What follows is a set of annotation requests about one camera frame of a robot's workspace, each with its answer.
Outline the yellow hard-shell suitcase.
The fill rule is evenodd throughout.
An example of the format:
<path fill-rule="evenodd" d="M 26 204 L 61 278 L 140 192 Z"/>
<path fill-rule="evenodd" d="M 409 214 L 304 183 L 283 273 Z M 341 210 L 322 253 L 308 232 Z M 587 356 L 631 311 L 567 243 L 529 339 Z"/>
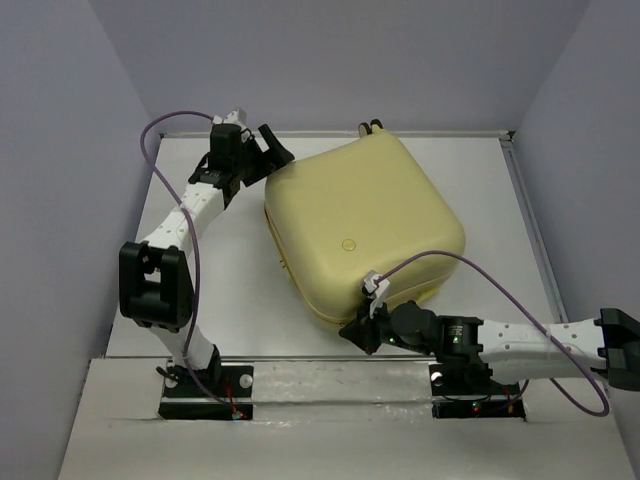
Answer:
<path fill-rule="evenodd" d="M 424 300 L 466 247 L 462 223 L 403 142 L 374 119 L 359 139 L 271 174 L 264 211 L 302 300 L 331 324 L 350 321 L 372 271 L 403 268 L 387 302 Z"/>

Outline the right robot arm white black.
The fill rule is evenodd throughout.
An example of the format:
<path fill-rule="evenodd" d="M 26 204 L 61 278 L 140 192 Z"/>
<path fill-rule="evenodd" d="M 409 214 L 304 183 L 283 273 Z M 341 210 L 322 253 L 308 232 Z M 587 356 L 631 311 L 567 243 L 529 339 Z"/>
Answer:
<path fill-rule="evenodd" d="M 406 302 L 394 310 L 363 305 L 339 334 L 368 355 L 390 345 L 433 359 L 436 396 L 496 395 L 534 379 L 592 374 L 610 386 L 639 388 L 639 323 L 617 308 L 598 317 L 536 328 L 477 317 L 438 315 Z"/>

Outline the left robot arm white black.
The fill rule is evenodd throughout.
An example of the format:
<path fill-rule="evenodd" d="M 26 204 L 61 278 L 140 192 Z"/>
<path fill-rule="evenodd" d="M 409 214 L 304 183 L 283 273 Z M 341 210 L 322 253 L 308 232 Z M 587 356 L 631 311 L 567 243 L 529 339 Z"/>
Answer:
<path fill-rule="evenodd" d="M 175 208 L 139 242 L 119 251 L 119 308 L 151 331 L 174 361 L 175 382 L 186 379 L 201 395 L 215 392 L 222 366 L 217 346 L 197 325 L 201 287 L 198 240 L 242 187 L 292 162 L 294 156 L 263 124 L 252 133 L 239 120 L 213 124 L 209 150 L 173 195 Z"/>

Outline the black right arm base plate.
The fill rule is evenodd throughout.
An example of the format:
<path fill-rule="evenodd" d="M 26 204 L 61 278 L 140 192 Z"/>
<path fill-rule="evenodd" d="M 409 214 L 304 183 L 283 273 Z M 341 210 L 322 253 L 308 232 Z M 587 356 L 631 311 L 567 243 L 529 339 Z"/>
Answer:
<path fill-rule="evenodd" d="M 519 383 L 502 384 L 487 372 L 468 372 L 444 364 L 429 366 L 432 416 L 435 419 L 526 418 Z"/>

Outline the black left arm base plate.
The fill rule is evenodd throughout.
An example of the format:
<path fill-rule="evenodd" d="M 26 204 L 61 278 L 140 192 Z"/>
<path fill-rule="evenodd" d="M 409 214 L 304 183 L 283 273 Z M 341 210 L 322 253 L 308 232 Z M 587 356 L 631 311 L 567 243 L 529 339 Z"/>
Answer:
<path fill-rule="evenodd" d="M 198 372 L 203 391 L 189 372 L 169 362 L 156 371 L 163 378 L 158 415 L 164 420 L 250 421 L 253 419 L 254 366 L 223 363 L 214 384 Z"/>

